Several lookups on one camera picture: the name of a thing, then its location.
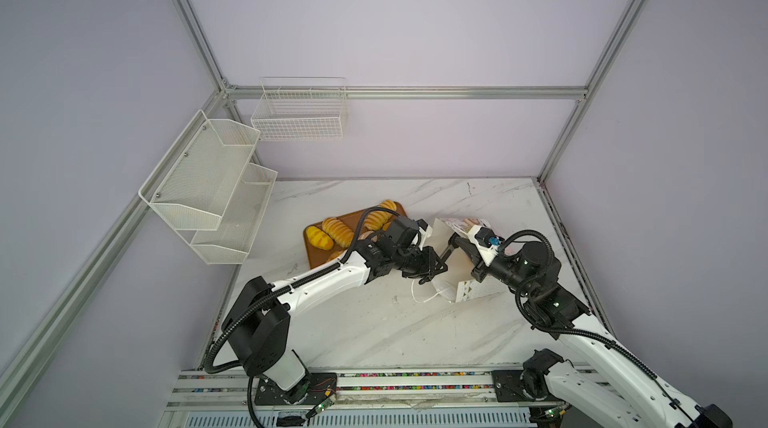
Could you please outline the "ridged long fake bread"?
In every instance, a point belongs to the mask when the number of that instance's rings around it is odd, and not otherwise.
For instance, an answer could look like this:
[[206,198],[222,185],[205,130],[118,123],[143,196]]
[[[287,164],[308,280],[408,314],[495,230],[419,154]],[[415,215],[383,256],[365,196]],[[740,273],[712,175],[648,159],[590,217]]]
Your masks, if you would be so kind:
[[368,231],[378,231],[382,229],[397,210],[397,205],[392,200],[385,200],[381,202],[378,207],[383,208],[383,211],[373,211],[369,213],[363,221],[363,226]]

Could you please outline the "cartoon animal paper bag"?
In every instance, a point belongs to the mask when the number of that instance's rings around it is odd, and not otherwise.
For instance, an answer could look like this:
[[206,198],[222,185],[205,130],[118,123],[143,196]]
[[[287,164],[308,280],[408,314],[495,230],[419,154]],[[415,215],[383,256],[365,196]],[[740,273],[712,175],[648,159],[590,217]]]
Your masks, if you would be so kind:
[[[478,218],[436,218],[426,246],[431,246],[441,258],[444,258],[450,238],[457,235],[460,241],[464,241],[475,227],[490,228],[491,224],[485,219]],[[446,265],[448,270],[437,275],[431,281],[431,285],[436,294],[448,302],[462,303],[507,291],[503,283],[490,275],[482,282],[475,280],[471,276],[475,262],[460,248],[455,248],[450,253]]]

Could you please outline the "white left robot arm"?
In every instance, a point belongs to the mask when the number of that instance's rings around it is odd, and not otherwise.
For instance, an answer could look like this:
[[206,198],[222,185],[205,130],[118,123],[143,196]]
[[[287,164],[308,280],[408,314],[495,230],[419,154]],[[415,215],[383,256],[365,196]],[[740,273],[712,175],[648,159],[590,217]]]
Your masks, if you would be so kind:
[[262,277],[246,283],[206,355],[206,373],[240,367],[248,377],[264,378],[283,394],[301,398],[310,390],[311,373],[289,348],[295,320],[393,271],[421,284],[448,271],[452,249],[429,246],[432,229],[423,220],[395,215],[387,229],[366,236],[362,230],[359,223],[350,246],[317,269],[273,283]]

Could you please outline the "yellow fake bread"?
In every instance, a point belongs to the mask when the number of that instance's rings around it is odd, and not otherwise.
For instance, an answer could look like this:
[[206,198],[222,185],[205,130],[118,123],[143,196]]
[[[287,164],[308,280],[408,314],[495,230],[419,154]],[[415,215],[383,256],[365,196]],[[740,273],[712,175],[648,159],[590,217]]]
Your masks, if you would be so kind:
[[334,240],[329,235],[315,226],[307,227],[305,235],[309,245],[318,250],[330,251],[335,245]]
[[325,219],[321,224],[321,229],[343,249],[349,248],[355,240],[354,231],[335,217]]

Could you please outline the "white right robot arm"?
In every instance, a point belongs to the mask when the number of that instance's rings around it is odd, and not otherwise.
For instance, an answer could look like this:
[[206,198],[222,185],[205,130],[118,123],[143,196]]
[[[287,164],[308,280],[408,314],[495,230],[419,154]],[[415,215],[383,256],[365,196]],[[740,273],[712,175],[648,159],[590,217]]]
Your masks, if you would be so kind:
[[522,230],[502,239],[476,227],[466,236],[453,234],[448,248],[467,255],[476,281],[492,277],[503,283],[532,329],[577,354],[611,386],[605,390],[581,377],[563,356],[542,349],[523,365],[521,383],[528,398],[553,396],[603,426],[732,426],[717,405],[701,405],[664,381],[560,284],[561,263],[541,233]]

